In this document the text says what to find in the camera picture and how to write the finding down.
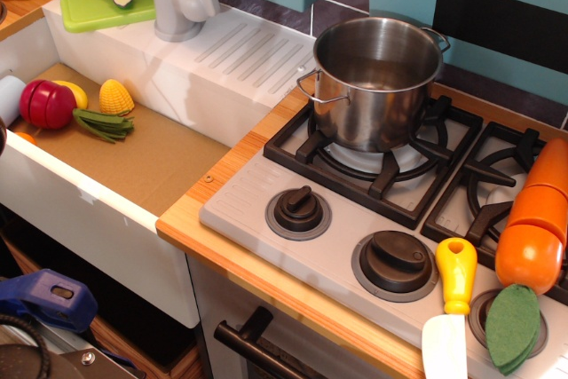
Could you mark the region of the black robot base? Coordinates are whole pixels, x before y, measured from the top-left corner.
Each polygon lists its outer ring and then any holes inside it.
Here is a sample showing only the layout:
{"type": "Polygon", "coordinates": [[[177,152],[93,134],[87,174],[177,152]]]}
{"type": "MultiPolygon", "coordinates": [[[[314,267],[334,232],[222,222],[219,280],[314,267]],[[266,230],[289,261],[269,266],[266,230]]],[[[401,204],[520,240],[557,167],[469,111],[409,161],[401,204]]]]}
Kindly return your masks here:
{"type": "Polygon", "coordinates": [[[32,341],[1,345],[2,378],[135,378],[95,349],[50,351],[39,332],[24,320],[2,314],[1,327],[18,329],[32,341]]]}

